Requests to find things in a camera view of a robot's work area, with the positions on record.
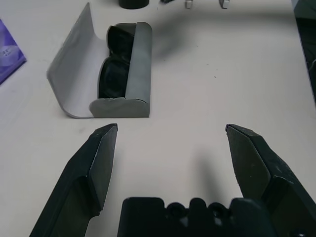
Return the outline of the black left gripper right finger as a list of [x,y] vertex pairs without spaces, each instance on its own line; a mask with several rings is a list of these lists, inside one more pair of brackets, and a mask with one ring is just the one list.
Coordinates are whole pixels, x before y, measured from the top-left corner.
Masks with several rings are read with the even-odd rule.
[[254,131],[235,124],[225,131],[243,197],[263,202],[280,237],[314,237],[316,204],[287,163]]

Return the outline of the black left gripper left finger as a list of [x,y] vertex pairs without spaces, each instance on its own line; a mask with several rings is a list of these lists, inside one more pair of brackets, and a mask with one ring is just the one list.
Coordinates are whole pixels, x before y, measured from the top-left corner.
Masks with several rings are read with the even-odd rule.
[[118,125],[96,129],[70,158],[47,200],[32,237],[83,237],[103,210],[114,161]]

